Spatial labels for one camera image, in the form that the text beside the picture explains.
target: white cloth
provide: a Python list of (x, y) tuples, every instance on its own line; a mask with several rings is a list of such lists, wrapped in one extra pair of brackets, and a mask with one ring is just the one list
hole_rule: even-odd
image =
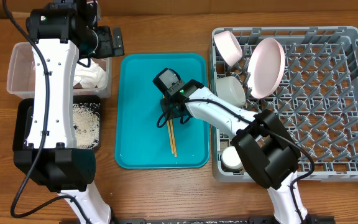
[[(88, 59), (83, 58), (80, 60), (83, 64), (88, 64)], [(85, 68), (82, 65), (76, 65), (74, 73), (74, 86), (78, 83), (82, 88), (102, 87), (107, 82), (106, 71), (104, 71), (97, 63), (91, 60), (91, 66)]]

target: blue plastic tray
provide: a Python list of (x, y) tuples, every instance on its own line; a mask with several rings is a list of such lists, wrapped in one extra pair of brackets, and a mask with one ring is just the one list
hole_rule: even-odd
[(205, 60), (198, 54), (134, 54), (121, 63), (115, 158), (126, 169), (202, 167), (209, 159), (209, 126), (191, 118), (173, 120), (178, 157), (171, 152), (168, 128), (157, 128), (161, 92), (153, 78), (172, 68), (184, 82), (207, 85)]

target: wood grain surface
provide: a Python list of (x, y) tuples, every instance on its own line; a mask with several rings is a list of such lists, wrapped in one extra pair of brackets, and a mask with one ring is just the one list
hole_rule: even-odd
[[(26, 18), (33, 9), (40, 9), (51, 0), (8, 0), (13, 16)], [(358, 1), (352, 0), (99, 0), (103, 16), (155, 16), (190, 15), (209, 13), (250, 12), (313, 12), (313, 11), (358, 11)], [(7, 18), (0, 0), (0, 18)]]
[[(105, 17), (102, 24), (122, 29), (126, 54), (195, 52), (208, 61), (211, 32), (216, 27), (356, 26), (358, 11), (202, 16)], [(6, 91), (13, 46), (24, 38), (7, 20), (0, 20), (0, 223), (58, 223), (75, 218), (66, 202), (24, 219), (9, 214), (12, 199), (24, 178), (13, 164), (12, 139), (21, 99)], [(114, 159), (120, 63), (114, 58), (112, 96), (103, 100), (101, 147), (96, 152), (96, 185), (119, 218), (234, 218), (272, 215), (268, 193), (256, 184), (219, 183), (212, 176), (211, 160), (200, 169), (125, 170)], [(358, 183), (299, 183), (310, 213), (334, 215), (337, 223), (358, 223)], [(25, 212), (54, 197), (46, 187), (29, 182), (17, 212)]]

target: black tray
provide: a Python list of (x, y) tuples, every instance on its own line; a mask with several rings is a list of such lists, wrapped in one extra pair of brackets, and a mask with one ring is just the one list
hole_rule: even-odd
[[(94, 112), (99, 113), (99, 143), (97, 146), (92, 148), (93, 151), (96, 151), (100, 148), (100, 137), (101, 137), (101, 121), (102, 121), (102, 106), (101, 100), (98, 96), (74, 96), (73, 104), (78, 103), (99, 103), (99, 108), (93, 108)], [(24, 99), (19, 103), (17, 108), (17, 117), (16, 117), (16, 127), (13, 137), (13, 151), (23, 150), (26, 147), (26, 139), (30, 133), (31, 122), (32, 122), (32, 112), (34, 106), (34, 99)]]

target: dish rack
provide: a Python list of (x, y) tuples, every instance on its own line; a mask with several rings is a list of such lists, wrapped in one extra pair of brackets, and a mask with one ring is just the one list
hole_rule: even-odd
[[(214, 34), (231, 31), (243, 49), (232, 67), (224, 63)], [(285, 71), (277, 90), (258, 100), (248, 89), (247, 66), (256, 45), (267, 37), (281, 43)], [(217, 28), (209, 54), (211, 90), (215, 80), (236, 77), (246, 91), (244, 109), (274, 111), (316, 164), (307, 179), (358, 181), (358, 29), (355, 27), (244, 27)], [(220, 182), (253, 182), (244, 171), (222, 170), (221, 154), (229, 137), (213, 128), (213, 175)], [(310, 170), (302, 155), (298, 175)]]

